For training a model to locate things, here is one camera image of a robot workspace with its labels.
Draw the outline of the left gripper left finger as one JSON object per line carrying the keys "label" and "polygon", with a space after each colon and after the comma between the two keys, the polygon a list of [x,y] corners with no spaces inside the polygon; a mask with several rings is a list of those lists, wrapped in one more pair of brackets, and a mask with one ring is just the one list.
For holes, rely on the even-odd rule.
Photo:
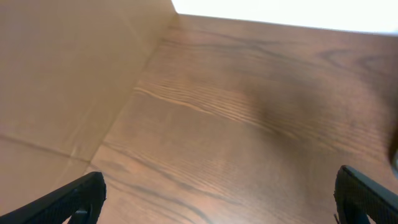
{"label": "left gripper left finger", "polygon": [[106,184],[101,172],[90,172],[43,197],[1,216],[1,224],[96,224]]}

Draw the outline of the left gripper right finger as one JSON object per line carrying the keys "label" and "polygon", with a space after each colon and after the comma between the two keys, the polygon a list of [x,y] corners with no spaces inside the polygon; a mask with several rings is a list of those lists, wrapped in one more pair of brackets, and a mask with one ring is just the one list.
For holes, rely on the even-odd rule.
{"label": "left gripper right finger", "polygon": [[340,167],[334,198],[339,224],[397,224],[397,195],[350,166]]}

